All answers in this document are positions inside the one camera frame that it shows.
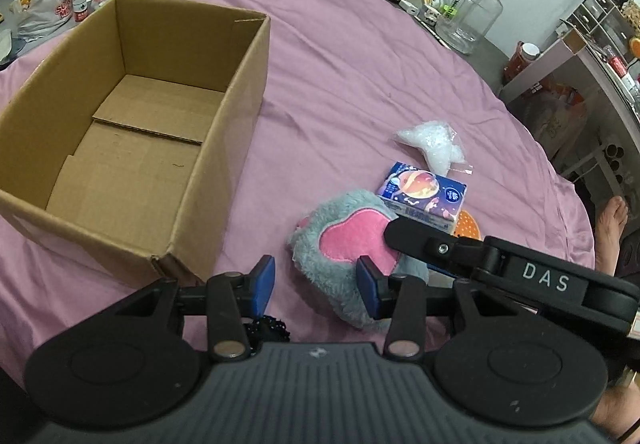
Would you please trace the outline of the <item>person's right hand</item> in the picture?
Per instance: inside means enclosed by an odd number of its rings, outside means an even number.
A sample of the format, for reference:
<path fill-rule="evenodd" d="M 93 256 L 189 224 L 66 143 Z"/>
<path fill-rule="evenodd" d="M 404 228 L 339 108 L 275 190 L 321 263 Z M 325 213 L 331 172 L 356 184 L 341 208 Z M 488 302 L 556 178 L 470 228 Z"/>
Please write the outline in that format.
<path fill-rule="evenodd" d="M 609 386 L 590 420 L 617 443 L 639 442 L 639 376 Z"/>

